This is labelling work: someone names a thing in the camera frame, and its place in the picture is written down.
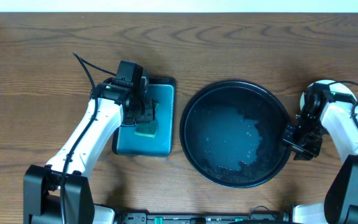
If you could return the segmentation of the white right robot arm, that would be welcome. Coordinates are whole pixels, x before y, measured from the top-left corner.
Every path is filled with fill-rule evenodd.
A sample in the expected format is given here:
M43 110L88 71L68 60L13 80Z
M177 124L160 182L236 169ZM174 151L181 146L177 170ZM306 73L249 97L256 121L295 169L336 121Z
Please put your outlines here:
M358 98L346 85L334 80L310 84L300 99L298 124L286 128L283 140L296 160L317 157L328 134L342 162L323 202L293 207L294 223L358 223Z

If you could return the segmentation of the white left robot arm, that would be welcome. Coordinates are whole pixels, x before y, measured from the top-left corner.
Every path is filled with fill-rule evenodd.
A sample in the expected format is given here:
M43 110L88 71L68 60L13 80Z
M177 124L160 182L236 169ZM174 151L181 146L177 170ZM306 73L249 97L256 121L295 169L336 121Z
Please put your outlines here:
M24 175L24 223L113 223L113 209L93 202L90 177L108 139L123 124L154 119L145 98L148 78L139 83L109 78L91 91L86 112L64 146L44 166Z

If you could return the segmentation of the mint plate with scribble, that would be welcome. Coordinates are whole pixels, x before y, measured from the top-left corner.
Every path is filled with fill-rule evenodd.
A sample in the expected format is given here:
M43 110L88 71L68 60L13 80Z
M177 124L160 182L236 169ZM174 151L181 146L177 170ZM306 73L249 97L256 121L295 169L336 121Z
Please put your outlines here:
M300 98L300 110L307 108L309 114L317 114L327 102L341 101L356 103L357 99L351 90L341 82L319 80L310 84Z

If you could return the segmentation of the green scouring sponge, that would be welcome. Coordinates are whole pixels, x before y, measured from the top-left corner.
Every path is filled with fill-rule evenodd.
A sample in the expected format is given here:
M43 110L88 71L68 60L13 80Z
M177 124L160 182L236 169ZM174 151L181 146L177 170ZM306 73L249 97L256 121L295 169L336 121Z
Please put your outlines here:
M152 112L152 114L145 114L143 118L147 118L144 123L139 123L135 127L135 135L147 137L147 138L154 138L157 135L158 131L158 122L156 117L156 110L158 108L158 103L153 102L153 106L147 109L147 112Z

